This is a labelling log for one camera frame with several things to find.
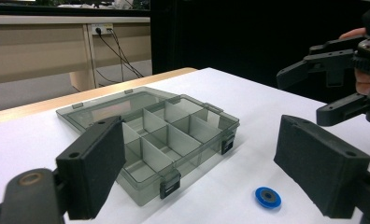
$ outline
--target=box latch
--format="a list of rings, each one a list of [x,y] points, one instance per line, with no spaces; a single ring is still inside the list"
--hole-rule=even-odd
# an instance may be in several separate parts
[[[234,140],[235,140],[235,133],[231,132],[230,135],[228,135],[221,144],[221,155],[225,154],[229,149],[231,149],[234,146]]]
[[[160,196],[161,199],[164,199],[176,189],[179,189],[179,181],[181,179],[181,173],[174,169],[168,175],[162,178],[161,186],[160,186]]]

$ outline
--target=wooden table edge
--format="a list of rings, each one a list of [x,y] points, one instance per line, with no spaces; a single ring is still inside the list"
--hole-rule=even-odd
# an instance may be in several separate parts
[[[197,71],[197,69],[185,67],[180,68],[177,70],[149,76],[149,77],[142,77],[130,81],[126,81],[123,83],[118,83],[110,86],[106,86],[103,88],[98,88],[90,91],[82,91],[54,99],[49,99],[46,101],[41,101],[29,105],[22,105],[13,107],[6,110],[0,111],[0,123],[6,122],[13,119],[19,119],[25,116],[33,115],[36,113],[44,112],[47,110],[51,110],[57,107],[75,104],[81,101],[87,101],[92,98],[100,97],[103,95],[108,95],[111,93],[119,92],[119,91],[126,91],[132,88],[144,86],[153,82],[161,81],[168,79],[170,77],[177,77],[181,75],[188,74],[190,72]]]

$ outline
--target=white table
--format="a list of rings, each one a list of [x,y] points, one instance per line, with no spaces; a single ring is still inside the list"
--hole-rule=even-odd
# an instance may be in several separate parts
[[[115,183],[96,219],[65,215],[66,223],[360,223],[358,209],[353,219],[324,217],[273,161],[281,115],[315,122],[323,103],[211,68],[147,86],[190,95],[239,118],[234,148],[188,187],[192,173],[184,176],[181,188],[164,200],[156,197],[139,207]],[[0,123],[0,202],[11,178],[35,168],[55,169],[55,158],[78,138],[55,110]],[[364,116],[325,129],[370,155],[370,123]],[[279,193],[279,209],[257,204],[254,191],[262,186]]]

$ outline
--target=blue disc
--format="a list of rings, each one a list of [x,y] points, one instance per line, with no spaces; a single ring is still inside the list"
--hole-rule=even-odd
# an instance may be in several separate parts
[[[272,189],[261,187],[255,191],[258,202],[266,208],[276,208],[281,205],[280,196]]]

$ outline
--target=transparent plastic box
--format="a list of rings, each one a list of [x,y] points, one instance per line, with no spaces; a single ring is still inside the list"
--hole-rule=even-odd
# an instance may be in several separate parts
[[[213,156],[222,157],[240,125],[214,105],[148,87],[56,112],[79,133],[100,119],[122,117],[126,163],[117,182],[140,206],[158,195],[164,199],[180,187],[183,176]]]

